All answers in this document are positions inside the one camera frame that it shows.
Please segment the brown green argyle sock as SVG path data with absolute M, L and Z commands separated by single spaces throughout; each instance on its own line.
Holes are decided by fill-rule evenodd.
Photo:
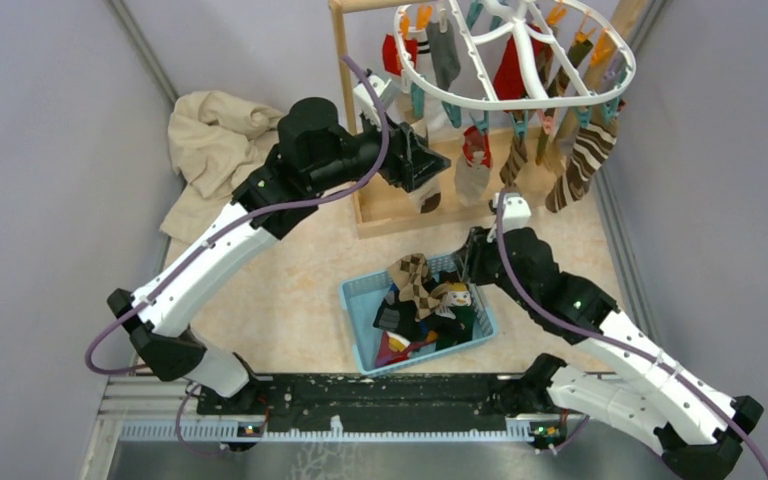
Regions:
M 397 300 L 416 307 L 416 322 L 432 315 L 451 290 L 450 284 L 434 279 L 422 253 L 400 258 L 387 268 L 387 273 L 398 290 Z

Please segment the black blue white sock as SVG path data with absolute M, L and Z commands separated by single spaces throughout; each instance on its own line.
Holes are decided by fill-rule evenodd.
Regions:
M 391 284 L 383 297 L 372 326 L 390 334 L 399 335 L 409 342 L 425 342 L 431 334 L 439 335 L 428 320 L 416 320 L 417 307 L 413 301 L 401 301 L 400 290 Z

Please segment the maroon pink sock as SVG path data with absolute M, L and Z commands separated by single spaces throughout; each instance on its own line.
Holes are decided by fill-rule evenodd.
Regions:
M 383 368 L 410 360 L 426 345 L 426 342 L 409 342 L 402 336 L 385 331 L 381 335 L 374 366 Z

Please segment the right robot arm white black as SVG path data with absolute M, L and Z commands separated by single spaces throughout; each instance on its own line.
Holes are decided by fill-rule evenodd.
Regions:
M 768 478 L 768 459 L 749 436 L 763 406 L 724 394 L 685 369 L 598 285 L 561 270 L 532 229 L 495 237 L 474 227 L 454 259 L 464 280 L 498 287 L 544 331 L 600 359 L 623 381 L 600 380 L 543 354 L 526 373 L 529 408 L 568 408 L 608 424 L 659 455 L 681 479 L 725 479 L 745 449 Z

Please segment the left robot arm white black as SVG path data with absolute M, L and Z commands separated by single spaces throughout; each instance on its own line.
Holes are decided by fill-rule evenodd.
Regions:
M 237 414 L 260 399 L 253 374 L 237 354 L 209 346 L 191 329 L 195 314 L 243 265 L 315 213 L 331 189 L 380 175 L 414 192 L 450 165 L 407 123 L 388 116 L 350 134 L 329 100 L 297 101 L 277 123 L 265 163 L 232 193 L 204 233 L 171 267 L 135 292 L 107 298 L 130 342 L 162 381 L 186 379 L 220 396 Z

